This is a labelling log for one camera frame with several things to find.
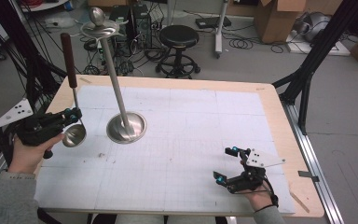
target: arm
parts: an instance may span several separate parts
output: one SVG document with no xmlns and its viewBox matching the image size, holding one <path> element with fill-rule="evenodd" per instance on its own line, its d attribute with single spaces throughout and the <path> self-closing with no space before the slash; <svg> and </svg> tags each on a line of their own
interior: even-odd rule
<svg viewBox="0 0 358 224">
<path fill-rule="evenodd" d="M 257 224 L 284 224 L 284 220 L 269 195 L 269 190 L 262 185 L 254 191 L 245 190 L 245 197 L 251 203 L 255 211 L 255 222 Z"/>
<path fill-rule="evenodd" d="M 27 147 L 15 136 L 12 163 L 0 174 L 0 223 L 38 223 L 34 171 L 45 150 L 62 138 L 59 134 L 37 147 Z"/>
</svg>

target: white grid paper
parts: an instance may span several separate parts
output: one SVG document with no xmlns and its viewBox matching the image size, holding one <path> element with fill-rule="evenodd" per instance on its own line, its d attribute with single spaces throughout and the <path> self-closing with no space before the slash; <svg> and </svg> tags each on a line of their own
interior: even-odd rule
<svg viewBox="0 0 358 224">
<path fill-rule="evenodd" d="M 35 198 L 44 208 L 97 211 L 249 215 L 243 195 L 215 184 L 213 171 L 239 175 L 240 159 L 225 147 L 276 155 L 258 94 L 235 91 L 121 88 L 127 111 L 142 114 L 145 136 L 121 145 L 106 136 L 118 107 L 112 87 L 78 93 L 87 138 L 78 147 L 53 148 L 44 161 Z M 294 213 L 281 166 L 267 168 L 280 211 Z"/>
</svg>

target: gray floor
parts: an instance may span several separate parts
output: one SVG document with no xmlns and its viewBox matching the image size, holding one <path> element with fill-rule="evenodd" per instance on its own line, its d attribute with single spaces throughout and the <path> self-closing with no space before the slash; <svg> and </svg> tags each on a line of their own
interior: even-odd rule
<svg viewBox="0 0 358 224">
<path fill-rule="evenodd" d="M 78 20 L 84 19 L 85 9 L 71 12 Z M 187 24 L 196 28 L 195 16 L 175 18 L 173 23 Z M 231 19 L 230 29 L 251 24 L 246 19 Z M 77 33 L 77 27 L 62 29 L 52 33 L 59 43 L 59 34 Z M 254 37 L 254 28 L 238 31 L 240 35 Z M 86 66 L 87 52 L 83 49 L 80 37 L 72 38 L 76 66 L 82 70 Z M 350 48 L 349 41 L 344 44 Z M 48 40 L 49 53 L 53 62 L 64 68 L 61 52 Z M 251 49 L 234 49 L 224 40 L 223 54 L 216 59 L 213 54 L 213 34 L 200 34 L 200 42 L 186 54 L 201 67 L 195 79 L 239 82 L 272 83 L 285 77 L 302 64 L 306 55 L 274 53 L 270 46 L 254 45 Z M 155 64 L 142 66 L 145 77 L 163 77 L 155 73 Z M 131 76 L 139 77 L 134 71 Z M 7 112 L 23 96 L 20 80 L 11 60 L 0 61 L 0 116 Z M 317 70 L 311 85 L 307 131 L 315 153 L 322 165 L 324 175 L 336 199 L 337 206 L 345 223 L 358 223 L 358 62 L 350 57 L 328 56 Z M 84 214 L 53 214 L 62 223 L 86 223 Z M 288 223 L 328 223 L 325 217 L 298 219 L 287 218 Z M 251 218 L 239 218 L 239 223 L 254 223 Z"/>
</svg>

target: metal base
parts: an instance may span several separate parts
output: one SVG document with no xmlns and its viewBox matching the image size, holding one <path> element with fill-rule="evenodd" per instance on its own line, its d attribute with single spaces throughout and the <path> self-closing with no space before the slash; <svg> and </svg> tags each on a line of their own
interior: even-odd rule
<svg viewBox="0 0 358 224">
<path fill-rule="evenodd" d="M 127 112 L 130 127 L 125 127 L 120 114 L 109 120 L 106 133 L 109 138 L 119 144 L 133 143 L 142 138 L 146 132 L 146 119 L 137 113 Z"/>
</svg>

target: black stool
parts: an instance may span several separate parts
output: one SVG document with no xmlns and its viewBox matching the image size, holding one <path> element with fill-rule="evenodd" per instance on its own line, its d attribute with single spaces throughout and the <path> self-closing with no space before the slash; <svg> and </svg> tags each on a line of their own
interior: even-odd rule
<svg viewBox="0 0 358 224">
<path fill-rule="evenodd" d="M 159 33 L 159 41 L 170 48 L 165 56 L 159 61 L 156 66 L 156 72 L 162 71 L 166 77 L 188 77 L 192 79 L 191 73 L 199 73 L 199 66 L 190 57 L 182 54 L 188 48 L 191 48 L 199 42 L 199 34 L 190 27 L 184 25 L 171 25 L 161 30 Z M 171 49 L 176 49 L 176 53 L 170 54 Z M 170 57 L 175 57 L 173 63 L 166 61 Z M 187 58 L 190 63 L 182 63 L 182 58 Z M 171 71 L 167 71 L 165 67 L 171 67 Z"/>
</svg>

